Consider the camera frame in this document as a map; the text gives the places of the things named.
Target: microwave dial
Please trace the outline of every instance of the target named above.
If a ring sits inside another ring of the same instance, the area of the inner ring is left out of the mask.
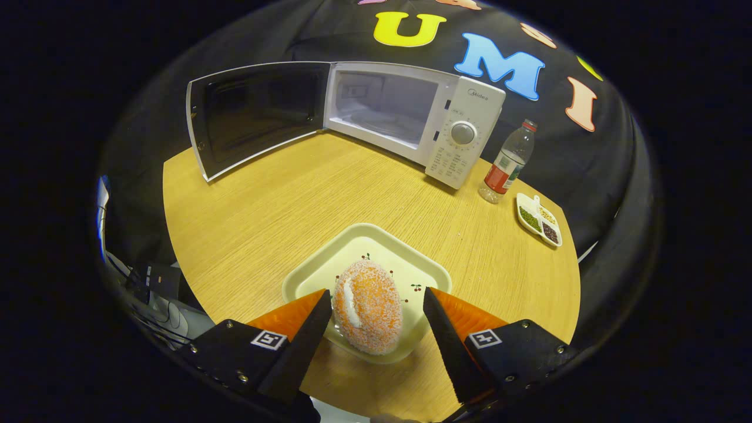
[[[450,131],[452,139],[460,145],[470,144],[475,139],[475,128],[469,122],[457,122]]]

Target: table surface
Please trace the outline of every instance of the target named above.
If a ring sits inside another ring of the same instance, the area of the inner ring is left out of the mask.
[[[244,163],[210,184],[189,149],[164,165],[165,216],[177,261],[209,317],[250,321],[284,304],[285,276],[344,228],[368,222],[441,264],[452,295],[505,321],[529,318],[565,342],[580,274],[562,209],[517,180],[494,205],[477,193],[479,160],[459,190],[368,143],[323,132]],[[563,245],[526,231],[518,192],[559,221]],[[370,364],[323,339],[301,390],[360,415],[440,421],[457,402],[433,333],[404,360]]]

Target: microwave window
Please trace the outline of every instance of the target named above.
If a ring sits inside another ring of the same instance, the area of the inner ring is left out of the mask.
[[[256,73],[206,87],[206,130],[214,159],[262,151],[311,125],[318,75]]]
[[[417,148],[438,84],[368,72],[340,72],[334,118]]]

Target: donut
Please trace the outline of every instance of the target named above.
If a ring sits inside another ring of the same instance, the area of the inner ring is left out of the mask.
[[[386,270],[371,260],[351,264],[337,279],[333,314],[345,339],[366,354],[397,348],[402,304]]]

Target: yellow letter u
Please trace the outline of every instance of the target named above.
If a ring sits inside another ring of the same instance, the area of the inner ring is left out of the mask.
[[[419,14],[417,17],[422,20],[420,31],[412,37],[405,37],[397,34],[397,28],[399,28],[399,23],[402,19],[408,16],[410,15],[405,12],[381,12],[376,14],[378,18],[378,22],[376,22],[376,27],[374,28],[374,38],[376,38],[376,41],[397,47],[419,47],[433,41],[438,24],[447,22],[445,18],[440,16]]]

